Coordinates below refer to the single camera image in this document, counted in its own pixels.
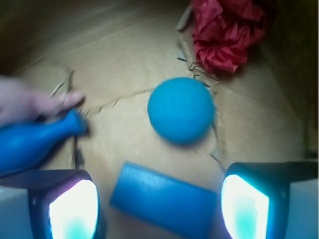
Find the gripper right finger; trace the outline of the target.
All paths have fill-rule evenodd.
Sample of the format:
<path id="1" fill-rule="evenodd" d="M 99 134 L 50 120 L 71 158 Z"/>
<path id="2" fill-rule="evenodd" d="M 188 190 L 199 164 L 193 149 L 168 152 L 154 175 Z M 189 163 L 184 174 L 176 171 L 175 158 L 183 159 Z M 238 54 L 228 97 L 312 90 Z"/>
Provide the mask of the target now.
<path id="1" fill-rule="evenodd" d="M 318 163 L 234 163 L 222 184 L 221 211 L 233 239 L 317 239 Z"/>

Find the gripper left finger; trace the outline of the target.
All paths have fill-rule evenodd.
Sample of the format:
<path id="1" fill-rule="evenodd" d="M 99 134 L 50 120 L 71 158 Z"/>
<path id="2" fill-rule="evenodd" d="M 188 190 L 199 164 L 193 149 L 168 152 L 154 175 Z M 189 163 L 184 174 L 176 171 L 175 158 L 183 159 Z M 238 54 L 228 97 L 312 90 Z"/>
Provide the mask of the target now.
<path id="1" fill-rule="evenodd" d="M 0 179 L 2 239 L 91 239 L 98 190 L 85 170 L 27 170 Z"/>

